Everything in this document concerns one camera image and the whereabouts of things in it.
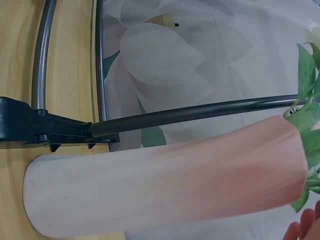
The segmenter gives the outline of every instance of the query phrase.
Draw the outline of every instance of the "wooden table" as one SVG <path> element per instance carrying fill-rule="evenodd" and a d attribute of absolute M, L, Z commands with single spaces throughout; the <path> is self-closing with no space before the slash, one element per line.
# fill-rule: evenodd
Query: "wooden table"
<path fill-rule="evenodd" d="M 44 0 L 0 0 L 0 96 L 31 103 L 31 79 Z M 96 2 L 57 0 L 51 30 L 46 108 L 52 114 L 97 121 L 94 28 Z M 63 155 L 107 152 L 106 146 L 61 147 Z M 23 179 L 28 164 L 50 154 L 47 147 L 0 149 L 0 239 L 42 240 L 23 206 Z M 124 240 L 110 233 L 75 240 Z"/>

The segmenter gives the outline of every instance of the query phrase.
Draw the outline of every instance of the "metal rod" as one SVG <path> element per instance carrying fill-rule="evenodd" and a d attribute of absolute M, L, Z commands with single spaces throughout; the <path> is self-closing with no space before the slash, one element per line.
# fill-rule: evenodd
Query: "metal rod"
<path fill-rule="evenodd" d="M 99 121 L 107 120 L 103 72 L 103 0 L 96 1 L 95 13 L 95 74 L 98 100 Z"/>
<path fill-rule="evenodd" d="M 90 126 L 89 131 L 93 137 L 101 137 L 136 129 L 150 128 L 197 119 L 284 108 L 290 107 L 297 98 L 298 96 L 295 94 L 270 96 L 157 111 L 93 123 Z"/>
<path fill-rule="evenodd" d="M 57 0 L 46 0 L 42 12 L 32 72 L 33 109 L 46 109 L 46 73 L 51 26 L 54 18 Z"/>

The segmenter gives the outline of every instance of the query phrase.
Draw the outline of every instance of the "white lotus print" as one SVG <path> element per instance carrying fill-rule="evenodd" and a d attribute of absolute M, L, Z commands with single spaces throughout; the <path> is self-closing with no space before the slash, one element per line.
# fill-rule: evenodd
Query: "white lotus print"
<path fill-rule="evenodd" d="M 246 97 L 230 62 L 251 44 L 228 24 L 233 13 L 222 2 L 111 0 L 103 7 L 104 58 L 118 54 L 105 79 L 111 118 Z M 229 87 L 224 99 L 215 99 L 221 76 Z M 160 128 L 169 143 L 196 138 L 189 123 Z M 128 135 L 136 140 L 126 148 L 141 146 L 140 130 L 120 137 Z"/>

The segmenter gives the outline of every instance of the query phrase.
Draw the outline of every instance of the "pink vase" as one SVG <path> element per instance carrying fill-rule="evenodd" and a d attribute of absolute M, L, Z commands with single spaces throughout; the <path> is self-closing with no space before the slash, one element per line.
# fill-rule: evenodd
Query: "pink vase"
<path fill-rule="evenodd" d="M 36 159 L 23 200 L 41 234 L 76 237 L 280 207 L 307 173 L 299 132 L 274 116 L 201 141 Z"/>

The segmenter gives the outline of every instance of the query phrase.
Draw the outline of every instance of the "finger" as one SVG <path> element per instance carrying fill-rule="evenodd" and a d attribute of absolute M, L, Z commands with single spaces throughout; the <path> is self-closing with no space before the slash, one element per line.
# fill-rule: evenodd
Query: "finger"
<path fill-rule="evenodd" d="M 300 224 L 293 222 L 289 225 L 288 230 L 285 232 L 283 240 L 297 240 L 300 232 Z"/>
<path fill-rule="evenodd" d="M 318 240 L 320 236 L 320 219 L 315 221 L 303 240 Z"/>
<path fill-rule="evenodd" d="M 314 212 L 315 212 L 315 220 L 318 220 L 320 218 L 320 201 L 318 201 L 315 204 Z"/>
<path fill-rule="evenodd" d="M 304 239 L 315 221 L 315 211 L 306 209 L 303 211 L 300 219 L 300 239 Z"/>

